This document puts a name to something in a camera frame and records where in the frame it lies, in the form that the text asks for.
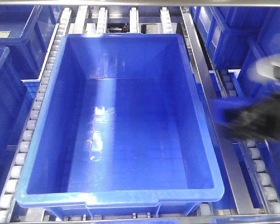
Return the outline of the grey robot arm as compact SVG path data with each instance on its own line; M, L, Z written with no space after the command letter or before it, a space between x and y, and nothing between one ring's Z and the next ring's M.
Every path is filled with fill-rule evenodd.
M250 108L251 136L280 140L280 54L257 60L249 78L263 88Z

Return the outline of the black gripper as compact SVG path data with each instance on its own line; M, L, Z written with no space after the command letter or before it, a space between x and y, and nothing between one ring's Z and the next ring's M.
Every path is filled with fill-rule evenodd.
M227 127L253 126L257 139L280 140L280 93L259 100L252 107L230 108L224 111Z

